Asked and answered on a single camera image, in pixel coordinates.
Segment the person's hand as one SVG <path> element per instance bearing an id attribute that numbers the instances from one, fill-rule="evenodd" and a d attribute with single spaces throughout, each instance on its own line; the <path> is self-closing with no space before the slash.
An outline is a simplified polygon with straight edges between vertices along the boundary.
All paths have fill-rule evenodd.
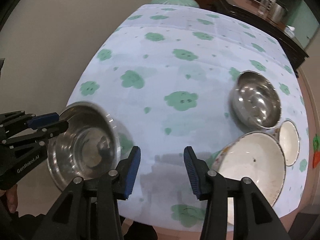
<path id="1" fill-rule="evenodd" d="M 11 213 L 15 213 L 18 206 L 17 184 L 6 191 L 7 206 Z"/>

